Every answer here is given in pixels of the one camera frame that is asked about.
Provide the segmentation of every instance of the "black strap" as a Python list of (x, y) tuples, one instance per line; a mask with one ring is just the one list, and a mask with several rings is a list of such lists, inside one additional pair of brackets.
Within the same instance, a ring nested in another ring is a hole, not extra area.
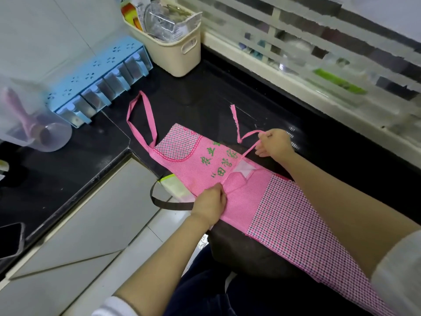
[(158, 200), (156, 197), (152, 196), (152, 192), (154, 191), (155, 184), (158, 183), (159, 180), (157, 180), (154, 185), (151, 187), (151, 200), (152, 203), (154, 203), (155, 206), (163, 209), (169, 209), (171, 211), (191, 211), (194, 205), (194, 202), (192, 203), (171, 203), (171, 202), (165, 202)]

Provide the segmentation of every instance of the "smartphone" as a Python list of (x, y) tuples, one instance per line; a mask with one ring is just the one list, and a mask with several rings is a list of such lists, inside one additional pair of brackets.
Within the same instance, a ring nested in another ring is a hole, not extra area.
[(0, 260), (22, 253), (24, 249), (24, 223), (0, 227)]

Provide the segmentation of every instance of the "blue spice rack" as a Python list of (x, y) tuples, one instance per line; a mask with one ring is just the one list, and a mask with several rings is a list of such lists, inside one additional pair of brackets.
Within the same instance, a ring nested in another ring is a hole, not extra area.
[(126, 36), (54, 85), (45, 104), (77, 128), (151, 69), (144, 45)]

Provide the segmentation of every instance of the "clear plastic container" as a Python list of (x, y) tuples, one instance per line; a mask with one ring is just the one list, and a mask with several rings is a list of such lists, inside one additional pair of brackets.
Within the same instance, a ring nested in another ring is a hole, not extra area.
[(0, 139), (52, 152), (70, 137), (71, 125), (48, 110), (37, 93), (0, 76)]

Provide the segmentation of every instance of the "black granite countertop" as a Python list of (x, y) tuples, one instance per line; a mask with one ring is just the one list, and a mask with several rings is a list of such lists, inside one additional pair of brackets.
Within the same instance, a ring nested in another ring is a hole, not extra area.
[[(25, 249), (47, 233), (128, 154), (137, 156), (157, 177), (166, 171), (140, 146), (125, 120), (129, 102), (139, 90), (151, 102), (158, 142), (174, 123), (179, 123), (212, 140), (235, 143), (237, 133), (229, 109), (230, 104), (235, 104), (241, 133), (274, 127), (289, 130), (302, 156), (421, 223), (418, 168), (242, 67), (203, 49), (201, 63), (185, 77), (172, 77), (155, 66), (112, 106), (94, 116), (90, 125), (74, 129), (70, 142), (59, 151), (42, 153), (0, 144), (0, 158), (13, 158), (28, 169), (20, 186), (0, 188), (0, 225), (25, 223)], [(150, 142), (140, 104), (131, 120)], [(244, 144), (251, 146), (255, 140), (247, 138)], [(19, 258), (0, 260), (2, 277)]]

